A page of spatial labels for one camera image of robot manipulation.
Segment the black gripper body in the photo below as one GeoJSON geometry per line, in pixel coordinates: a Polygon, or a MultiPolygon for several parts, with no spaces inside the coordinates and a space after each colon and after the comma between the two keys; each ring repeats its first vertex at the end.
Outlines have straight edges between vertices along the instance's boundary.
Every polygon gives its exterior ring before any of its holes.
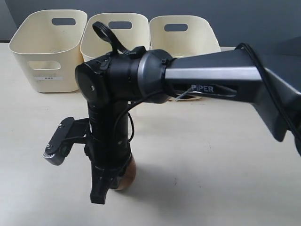
{"type": "Polygon", "coordinates": [[[102,107],[87,103],[92,174],[103,174],[105,170],[125,174],[131,162],[131,149],[127,115],[120,117],[120,114],[127,107],[127,101],[108,103],[102,107]]]}

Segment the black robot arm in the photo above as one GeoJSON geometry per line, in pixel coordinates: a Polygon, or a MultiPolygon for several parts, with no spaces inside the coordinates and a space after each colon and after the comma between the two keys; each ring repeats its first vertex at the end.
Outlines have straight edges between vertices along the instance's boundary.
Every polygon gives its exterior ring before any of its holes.
{"type": "Polygon", "coordinates": [[[301,148],[301,39],[174,58],[161,49],[108,53],[78,65],[75,78],[88,106],[85,152],[91,161],[90,200],[105,204],[110,189],[131,184],[134,171],[127,114],[137,105],[185,95],[251,104],[275,140],[286,132],[301,148]]]}

